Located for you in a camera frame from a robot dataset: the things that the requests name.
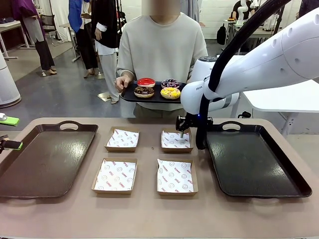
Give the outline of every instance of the neck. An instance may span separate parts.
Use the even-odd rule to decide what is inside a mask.
[[[156,15],[156,16],[150,16],[151,19],[156,22],[157,24],[160,25],[168,25],[171,24],[173,22],[175,22],[178,19],[178,16],[175,15]]]

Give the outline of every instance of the white pants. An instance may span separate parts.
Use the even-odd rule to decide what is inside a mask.
[[[116,52],[112,55],[99,55],[101,60],[101,65],[103,69],[103,74],[105,77],[106,85],[110,92],[110,96],[112,101],[118,101],[120,93],[115,88],[115,80],[116,80],[116,64],[117,57]]]

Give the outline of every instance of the black pants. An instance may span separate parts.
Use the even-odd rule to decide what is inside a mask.
[[[41,68],[44,71],[48,71],[51,66],[54,66],[54,61],[46,40],[36,41],[35,49],[40,56]]]
[[[75,36],[85,68],[87,70],[98,68],[98,61],[91,38],[91,23],[85,24],[84,29],[79,29],[79,31],[75,33]]]

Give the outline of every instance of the patterned paper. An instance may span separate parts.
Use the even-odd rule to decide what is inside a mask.
[[[139,133],[115,129],[107,147],[130,148],[136,147],[139,141]]]
[[[129,191],[132,190],[135,163],[104,160],[96,180],[95,190]]]
[[[162,132],[161,134],[162,148],[190,148],[189,133],[185,133],[183,138],[180,133]]]
[[[194,192],[191,163],[158,159],[158,191],[167,193]]]

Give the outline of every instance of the yellow frosted donut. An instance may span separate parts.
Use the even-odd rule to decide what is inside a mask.
[[[180,97],[180,90],[173,87],[166,87],[160,91],[165,99],[175,100]]]

